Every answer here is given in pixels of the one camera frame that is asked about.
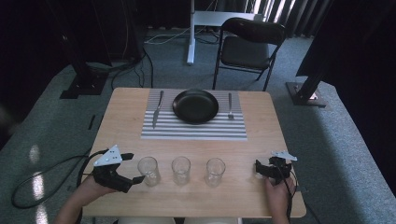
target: knife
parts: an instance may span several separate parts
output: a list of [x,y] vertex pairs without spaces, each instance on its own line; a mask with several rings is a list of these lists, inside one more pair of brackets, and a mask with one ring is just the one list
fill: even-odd
[[160,102],[158,103],[157,109],[154,111],[154,115],[152,117],[152,128],[155,129],[155,125],[157,124],[158,115],[160,114],[161,105],[163,104],[163,91],[160,92]]

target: black plate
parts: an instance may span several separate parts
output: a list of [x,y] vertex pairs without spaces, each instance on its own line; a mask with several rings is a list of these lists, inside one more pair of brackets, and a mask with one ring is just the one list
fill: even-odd
[[200,124],[218,114],[219,102],[207,91],[191,89],[175,98],[173,110],[178,118],[191,124]]

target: hand-mounted device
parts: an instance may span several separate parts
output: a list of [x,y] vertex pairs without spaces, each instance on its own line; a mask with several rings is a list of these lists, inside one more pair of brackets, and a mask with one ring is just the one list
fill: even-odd
[[117,145],[109,149],[93,164],[92,174],[96,183],[124,193],[128,192],[132,185],[142,183],[145,178],[143,175],[134,177],[131,180],[117,174],[116,170],[119,168],[121,162],[131,160],[133,157],[134,154],[132,153],[121,155]]
[[291,156],[287,151],[272,152],[272,154],[274,157],[269,159],[269,163],[272,166],[262,165],[256,160],[256,172],[273,178],[276,184],[278,184],[283,178],[290,177],[291,163],[286,164],[286,160],[297,161],[297,158]]

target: drinking glass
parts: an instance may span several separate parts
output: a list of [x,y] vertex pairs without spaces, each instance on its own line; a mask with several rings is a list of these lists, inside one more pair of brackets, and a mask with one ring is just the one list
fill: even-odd
[[217,187],[225,172],[225,163],[219,158],[210,159],[206,164],[205,182],[210,187]]
[[158,163],[152,157],[144,157],[137,164],[137,169],[141,175],[145,175],[144,182],[152,187],[156,186],[161,179]]
[[185,185],[190,180],[190,160],[186,157],[176,157],[172,161],[174,181],[177,185]]

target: white desk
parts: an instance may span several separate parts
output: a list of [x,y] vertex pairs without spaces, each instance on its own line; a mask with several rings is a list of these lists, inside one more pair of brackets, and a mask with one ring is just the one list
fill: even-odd
[[194,0],[191,0],[190,45],[189,45],[187,64],[194,63],[195,25],[221,26],[225,21],[227,21],[232,17],[240,17],[254,21],[264,20],[264,16],[262,14],[242,13],[242,12],[195,11]]

